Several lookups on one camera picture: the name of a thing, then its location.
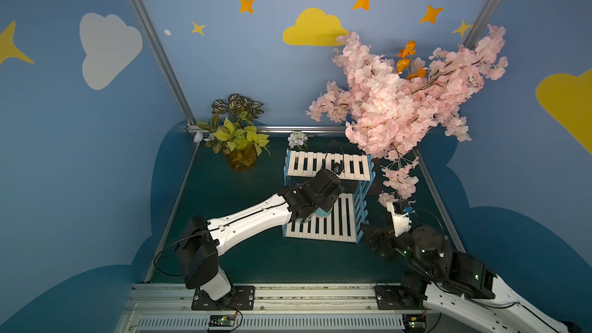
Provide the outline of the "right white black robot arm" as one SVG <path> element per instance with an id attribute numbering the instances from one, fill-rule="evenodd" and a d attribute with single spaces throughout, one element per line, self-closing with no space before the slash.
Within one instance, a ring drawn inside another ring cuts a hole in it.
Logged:
<path id="1" fill-rule="evenodd" d="M 400 256 L 410 269 L 398 285 L 376 287 L 379 309 L 424 308 L 480 332 L 579 332 L 536 308 L 479 258 L 451 248 L 447 236 L 427 225 L 397 235 L 363 224 L 371 249 Z"/>

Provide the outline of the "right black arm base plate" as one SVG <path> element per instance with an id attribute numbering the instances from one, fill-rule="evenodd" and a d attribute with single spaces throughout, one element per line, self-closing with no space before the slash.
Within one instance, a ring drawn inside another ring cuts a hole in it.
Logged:
<path id="1" fill-rule="evenodd" d="M 423 310 L 424 294 L 401 285 L 374 287 L 379 310 Z"/>

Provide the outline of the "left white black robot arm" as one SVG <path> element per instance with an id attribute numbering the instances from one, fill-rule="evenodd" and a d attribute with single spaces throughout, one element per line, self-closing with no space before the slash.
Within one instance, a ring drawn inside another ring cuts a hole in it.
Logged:
<path id="1" fill-rule="evenodd" d="M 215 302 L 231 297 L 233 285 L 219 257 L 270 228 L 308 220 L 318 209 L 329 212 L 344 191 L 339 176 L 321 169 L 305 183 L 283 186 L 267 200 L 225 217 L 191 218 L 174 245 L 185 287 L 203 291 Z"/>

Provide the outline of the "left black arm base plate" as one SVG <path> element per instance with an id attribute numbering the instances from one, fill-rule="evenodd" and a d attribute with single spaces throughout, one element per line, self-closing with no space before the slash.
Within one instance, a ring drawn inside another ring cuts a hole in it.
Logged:
<path id="1" fill-rule="evenodd" d="M 254 285 L 233 286 L 219 300 L 214 300 L 206 291 L 195 291 L 191 304 L 192 311 L 252 311 L 256 288 Z"/>

